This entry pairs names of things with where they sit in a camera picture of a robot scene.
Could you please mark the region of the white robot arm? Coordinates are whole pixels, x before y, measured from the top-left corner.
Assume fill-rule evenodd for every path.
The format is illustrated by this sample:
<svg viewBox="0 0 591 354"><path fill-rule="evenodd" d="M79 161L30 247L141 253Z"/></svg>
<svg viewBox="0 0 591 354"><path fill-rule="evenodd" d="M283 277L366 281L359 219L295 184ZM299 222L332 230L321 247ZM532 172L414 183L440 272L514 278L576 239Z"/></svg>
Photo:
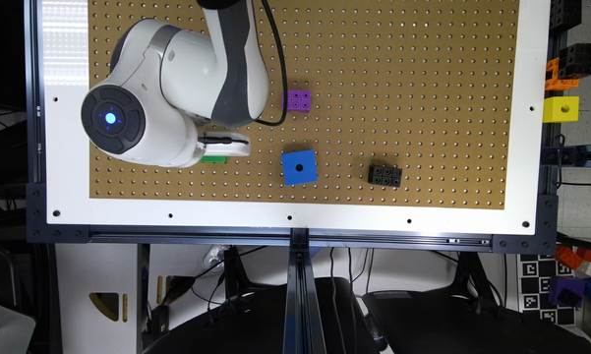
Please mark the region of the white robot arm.
<svg viewBox="0 0 591 354"><path fill-rule="evenodd" d="M82 105L90 141L132 163L190 167L247 156L238 128L257 121L268 77L250 1L203 1L203 35L144 19L118 41L107 79Z"/></svg>

